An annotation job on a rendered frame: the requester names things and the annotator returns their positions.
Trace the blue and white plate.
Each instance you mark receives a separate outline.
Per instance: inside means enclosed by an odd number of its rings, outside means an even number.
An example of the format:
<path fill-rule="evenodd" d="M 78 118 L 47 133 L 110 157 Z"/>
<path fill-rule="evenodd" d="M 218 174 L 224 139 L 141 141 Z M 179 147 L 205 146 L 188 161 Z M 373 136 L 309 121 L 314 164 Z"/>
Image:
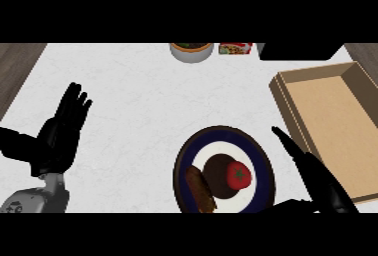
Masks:
<path fill-rule="evenodd" d="M 194 167 L 209 186 L 213 213 L 256 213 L 272 206 L 274 175 L 270 161 L 253 138 L 237 128 L 210 126 L 184 142 L 172 169 L 174 196 L 179 211 L 197 213 L 185 181 Z"/>

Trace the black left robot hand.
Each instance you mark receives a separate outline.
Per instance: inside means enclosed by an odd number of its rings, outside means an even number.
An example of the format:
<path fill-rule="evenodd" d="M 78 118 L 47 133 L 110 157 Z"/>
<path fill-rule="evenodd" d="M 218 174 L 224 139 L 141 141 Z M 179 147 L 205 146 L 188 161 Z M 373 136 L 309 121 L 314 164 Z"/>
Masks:
<path fill-rule="evenodd" d="M 70 83 L 54 116 L 44 122 L 35 137 L 0 127 L 0 153 L 30 165 L 30 176 L 61 174 L 73 163 L 79 131 L 92 101 Z"/>

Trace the dark brown round patty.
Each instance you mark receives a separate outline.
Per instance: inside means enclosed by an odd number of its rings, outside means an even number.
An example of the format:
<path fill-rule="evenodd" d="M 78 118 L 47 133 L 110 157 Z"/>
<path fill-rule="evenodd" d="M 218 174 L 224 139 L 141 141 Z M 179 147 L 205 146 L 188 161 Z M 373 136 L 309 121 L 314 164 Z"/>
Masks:
<path fill-rule="evenodd" d="M 234 159 L 225 154 L 215 154 L 205 162 L 202 175 L 206 180 L 212 196 L 218 199 L 228 199 L 237 194 L 227 186 L 225 172 L 227 165 Z"/>

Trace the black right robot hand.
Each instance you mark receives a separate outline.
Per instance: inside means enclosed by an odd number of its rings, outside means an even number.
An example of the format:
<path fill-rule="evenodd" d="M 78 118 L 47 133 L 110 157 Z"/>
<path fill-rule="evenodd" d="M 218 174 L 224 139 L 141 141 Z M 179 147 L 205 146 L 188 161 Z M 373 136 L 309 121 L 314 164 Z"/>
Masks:
<path fill-rule="evenodd" d="M 318 212 L 323 214 L 357 214 L 358 210 L 351 198 L 321 161 L 309 152 L 304 152 L 299 149 L 299 146 L 278 127 L 272 126 L 271 132 L 292 157 L 311 200 L 289 199 L 264 209 L 262 213 L 306 214 Z"/>

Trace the red printed food box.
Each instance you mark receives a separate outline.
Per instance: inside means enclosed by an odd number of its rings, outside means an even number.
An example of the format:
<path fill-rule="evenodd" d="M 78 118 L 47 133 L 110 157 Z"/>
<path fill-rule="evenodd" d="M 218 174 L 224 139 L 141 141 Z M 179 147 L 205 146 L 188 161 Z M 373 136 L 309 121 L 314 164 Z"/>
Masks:
<path fill-rule="evenodd" d="M 221 55 L 247 55 L 250 47 L 250 43 L 221 43 L 218 45 L 218 53 Z"/>

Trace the red tomato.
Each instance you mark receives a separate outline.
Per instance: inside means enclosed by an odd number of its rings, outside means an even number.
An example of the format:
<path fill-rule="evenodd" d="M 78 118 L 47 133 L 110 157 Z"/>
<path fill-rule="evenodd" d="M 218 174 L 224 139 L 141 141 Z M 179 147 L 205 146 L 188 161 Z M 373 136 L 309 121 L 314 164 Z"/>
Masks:
<path fill-rule="evenodd" d="M 241 162 L 233 161 L 227 165 L 225 182 L 233 190 L 244 189 L 250 185 L 252 176 Z"/>

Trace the black appliance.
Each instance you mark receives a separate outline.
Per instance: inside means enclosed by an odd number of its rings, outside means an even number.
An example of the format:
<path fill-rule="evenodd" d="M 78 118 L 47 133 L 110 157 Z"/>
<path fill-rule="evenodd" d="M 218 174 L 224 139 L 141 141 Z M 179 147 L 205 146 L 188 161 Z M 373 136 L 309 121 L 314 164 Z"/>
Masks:
<path fill-rule="evenodd" d="M 324 61 L 342 47 L 340 43 L 256 43 L 264 61 Z"/>

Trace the brown sausage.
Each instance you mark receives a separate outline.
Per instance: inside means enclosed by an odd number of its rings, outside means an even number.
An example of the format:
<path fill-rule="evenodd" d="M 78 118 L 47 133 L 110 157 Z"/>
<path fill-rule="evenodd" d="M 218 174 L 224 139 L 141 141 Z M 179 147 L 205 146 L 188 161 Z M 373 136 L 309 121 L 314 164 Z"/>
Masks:
<path fill-rule="evenodd" d="M 197 211 L 200 213 L 212 213 L 216 209 L 216 204 L 202 172 L 194 166 L 188 166 L 185 169 L 185 183 L 194 199 Z"/>

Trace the cardboard box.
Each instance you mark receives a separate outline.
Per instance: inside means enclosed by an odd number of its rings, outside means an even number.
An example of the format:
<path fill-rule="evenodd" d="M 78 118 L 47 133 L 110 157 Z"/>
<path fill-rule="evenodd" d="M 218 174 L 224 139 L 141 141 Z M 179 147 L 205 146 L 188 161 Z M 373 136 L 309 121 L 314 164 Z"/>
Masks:
<path fill-rule="evenodd" d="M 378 200 L 378 84 L 352 61 L 278 72 L 268 88 L 290 138 L 351 200 Z"/>

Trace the grey plant pot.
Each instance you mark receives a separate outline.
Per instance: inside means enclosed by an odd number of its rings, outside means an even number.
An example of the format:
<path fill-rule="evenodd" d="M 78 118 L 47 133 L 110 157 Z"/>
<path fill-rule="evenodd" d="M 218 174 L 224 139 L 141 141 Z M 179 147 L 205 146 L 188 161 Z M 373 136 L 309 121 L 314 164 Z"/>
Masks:
<path fill-rule="evenodd" d="M 182 48 L 175 43 L 169 44 L 169 51 L 174 58 L 182 63 L 199 63 L 210 55 L 213 49 L 213 44 L 206 43 L 199 48 Z"/>

